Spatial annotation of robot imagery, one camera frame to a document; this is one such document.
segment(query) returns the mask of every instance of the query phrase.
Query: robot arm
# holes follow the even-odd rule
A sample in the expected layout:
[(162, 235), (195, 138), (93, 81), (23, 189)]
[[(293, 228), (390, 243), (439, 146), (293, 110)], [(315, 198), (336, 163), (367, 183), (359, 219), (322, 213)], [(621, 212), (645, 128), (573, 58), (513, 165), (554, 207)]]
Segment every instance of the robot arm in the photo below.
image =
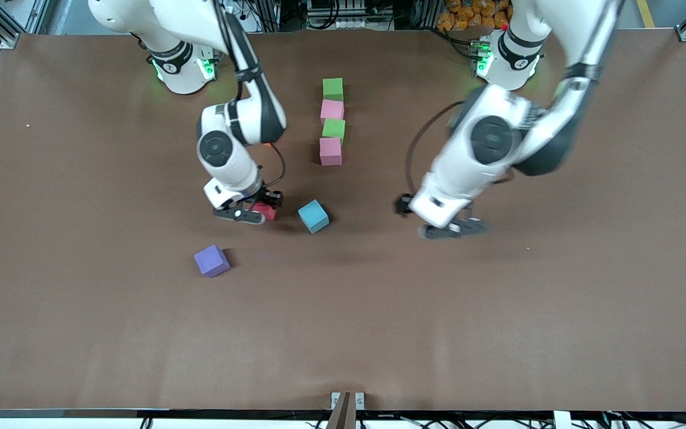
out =
[[(158, 78), (177, 94), (196, 92), (215, 77), (209, 60), (214, 49), (229, 54), (237, 97), (205, 108), (198, 121), (198, 158), (212, 177), (204, 191), (218, 217), (263, 223), (264, 215), (253, 207), (279, 207), (282, 194), (267, 190), (245, 147), (274, 144), (286, 117), (236, 17), (225, 14), (217, 0), (88, 0), (88, 5), (104, 27), (144, 43)], [(250, 97), (240, 100), (243, 85)], [(245, 203), (248, 209), (242, 208)]]
[(102, 26), (136, 36), (150, 54), (158, 78), (172, 92), (191, 94), (215, 77), (213, 49), (187, 43), (167, 32), (148, 0), (88, 0), (89, 10)]
[[(258, 166), (245, 149), (274, 144), (284, 133), (286, 117), (261, 69), (248, 36), (236, 17), (215, 1), (150, 0), (161, 26), (177, 38), (212, 46), (229, 54), (235, 65), (238, 95), (205, 108), (198, 122), (198, 158), (212, 177), (204, 192), (218, 217), (263, 223), (255, 203), (281, 205), (281, 193), (265, 187)], [(250, 97), (240, 100), (242, 85)]]
[[(420, 190), (397, 201), (401, 214), (415, 212), (428, 223), (421, 231), (425, 238), (484, 232), (481, 220), (457, 217), (474, 198), (513, 166), (536, 176), (563, 162), (598, 81), (623, 0), (516, 0), (514, 5), (507, 33), (492, 36), (488, 46), (493, 63), (484, 63), (484, 78), (507, 88), (492, 82), (469, 95)], [(551, 107), (544, 109), (509, 89), (533, 74), (550, 26), (563, 44), (567, 71)]]

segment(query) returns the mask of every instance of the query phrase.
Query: pink cube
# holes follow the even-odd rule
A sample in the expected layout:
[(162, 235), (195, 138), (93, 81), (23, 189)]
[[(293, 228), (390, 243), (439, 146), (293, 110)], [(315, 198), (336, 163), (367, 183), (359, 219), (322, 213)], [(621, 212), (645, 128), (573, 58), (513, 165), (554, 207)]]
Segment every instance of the pink cube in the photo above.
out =
[(263, 214), (266, 220), (275, 220), (277, 218), (277, 209), (266, 203), (256, 203), (253, 206), (253, 211)]
[(322, 113), (319, 119), (324, 124), (325, 119), (343, 119), (343, 101), (322, 100)]
[(340, 166), (343, 164), (343, 152), (341, 150), (341, 139), (339, 138), (320, 138), (319, 139), (319, 160), (324, 166)]

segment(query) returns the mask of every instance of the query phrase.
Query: cube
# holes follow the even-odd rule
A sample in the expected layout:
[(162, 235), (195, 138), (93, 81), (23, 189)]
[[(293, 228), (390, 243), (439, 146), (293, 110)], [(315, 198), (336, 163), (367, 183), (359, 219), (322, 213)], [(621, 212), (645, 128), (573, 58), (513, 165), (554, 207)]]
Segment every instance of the cube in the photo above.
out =
[(343, 164), (343, 153), (341, 150), (341, 139), (339, 138), (320, 138), (319, 139), (319, 160), (324, 166), (340, 166)]
[(322, 98), (343, 101), (343, 78), (322, 79)]
[(330, 218), (327, 217), (327, 213), (322, 208), (321, 204), (319, 204), (319, 201), (314, 200), (305, 206), (300, 207), (298, 214), (311, 234), (316, 234), (317, 231), (330, 225)]
[(277, 218), (277, 209), (266, 203), (256, 203), (253, 206), (253, 211), (263, 214), (266, 220), (275, 220)]
[(319, 118), (324, 124), (325, 119), (343, 119), (343, 101), (322, 100), (322, 112)]
[(195, 261), (201, 269), (201, 274), (206, 277), (216, 277), (231, 268), (223, 250), (216, 246), (206, 247), (195, 253)]
[(343, 144), (343, 136), (345, 135), (345, 120), (342, 119), (325, 119), (325, 125), (322, 127), (322, 136), (324, 138), (339, 138)]

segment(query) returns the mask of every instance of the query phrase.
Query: green led light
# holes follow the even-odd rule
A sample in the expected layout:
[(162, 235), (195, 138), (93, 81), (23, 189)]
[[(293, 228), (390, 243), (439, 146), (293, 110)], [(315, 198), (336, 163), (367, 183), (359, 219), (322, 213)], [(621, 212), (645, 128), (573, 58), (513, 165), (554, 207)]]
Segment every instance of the green led light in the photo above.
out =
[(163, 75), (160, 74), (160, 68), (158, 68), (158, 64), (155, 62), (155, 60), (152, 61), (152, 65), (155, 66), (155, 71), (158, 73), (158, 80), (163, 82)]
[(488, 55), (478, 62), (478, 70), (476, 74), (478, 76), (486, 76), (488, 74), (488, 69), (491, 67), (491, 63), (494, 61), (494, 53), (489, 52)]
[(206, 80), (213, 79), (213, 67), (210, 66), (209, 60), (198, 59), (198, 66), (201, 68), (202, 76)]

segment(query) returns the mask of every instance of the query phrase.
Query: brown table surface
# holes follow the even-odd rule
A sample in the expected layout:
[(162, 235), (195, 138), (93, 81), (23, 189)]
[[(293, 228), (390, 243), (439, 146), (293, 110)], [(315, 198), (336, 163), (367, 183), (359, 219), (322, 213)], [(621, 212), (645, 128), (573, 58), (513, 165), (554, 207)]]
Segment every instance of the brown table surface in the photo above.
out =
[[(0, 56), (0, 408), (686, 409), (686, 44), (618, 33), (572, 158), (476, 205), (492, 232), (392, 214), (412, 136), (480, 85), (430, 33), (254, 36), (289, 128), (286, 206), (217, 220), (194, 124), (234, 95), (155, 80), (130, 36), (27, 36)], [(547, 105), (551, 41), (522, 91)], [(316, 162), (321, 79), (345, 163)], [(444, 144), (417, 151), (419, 179)], [(272, 150), (251, 154), (278, 173)], [(319, 199), (316, 235), (296, 211)], [(192, 255), (229, 249), (202, 277)]]

